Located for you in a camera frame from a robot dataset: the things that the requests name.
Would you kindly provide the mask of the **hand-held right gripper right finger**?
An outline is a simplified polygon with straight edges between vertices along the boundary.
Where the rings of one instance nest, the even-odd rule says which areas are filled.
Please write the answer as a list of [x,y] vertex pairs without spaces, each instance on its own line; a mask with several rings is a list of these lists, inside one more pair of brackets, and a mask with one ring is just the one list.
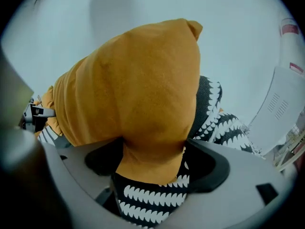
[[162,223],[164,229],[259,229],[293,188],[272,164],[253,154],[193,139],[188,147],[214,167],[189,184],[189,195]]

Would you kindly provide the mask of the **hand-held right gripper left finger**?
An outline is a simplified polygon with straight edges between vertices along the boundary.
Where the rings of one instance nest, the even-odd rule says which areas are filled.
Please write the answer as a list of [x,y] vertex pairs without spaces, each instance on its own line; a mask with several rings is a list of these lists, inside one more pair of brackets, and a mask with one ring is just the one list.
[[57,149],[44,144],[48,166],[74,229],[134,229],[135,225],[106,210],[96,198],[111,179],[99,176],[85,165],[85,156],[109,141],[80,147]]

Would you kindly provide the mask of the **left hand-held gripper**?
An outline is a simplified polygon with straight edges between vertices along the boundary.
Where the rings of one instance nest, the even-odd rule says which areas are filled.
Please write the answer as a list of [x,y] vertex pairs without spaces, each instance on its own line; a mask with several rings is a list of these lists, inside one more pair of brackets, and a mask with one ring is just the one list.
[[20,127],[30,132],[38,132],[45,127],[47,118],[55,116],[56,114],[53,109],[43,108],[40,104],[36,105],[31,98],[23,111]]

